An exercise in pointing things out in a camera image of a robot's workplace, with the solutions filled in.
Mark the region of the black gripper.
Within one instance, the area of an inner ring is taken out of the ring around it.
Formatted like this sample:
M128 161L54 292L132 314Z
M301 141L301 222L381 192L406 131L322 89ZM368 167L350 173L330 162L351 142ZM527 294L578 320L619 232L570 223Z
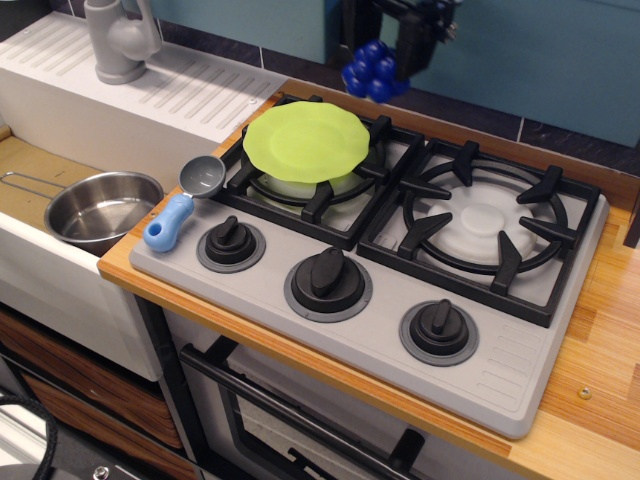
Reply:
M378 40L382 17L398 22L396 72L398 81L408 80L428 68L437 42L454 40L458 1L370 1L343 0L344 44L350 53Z

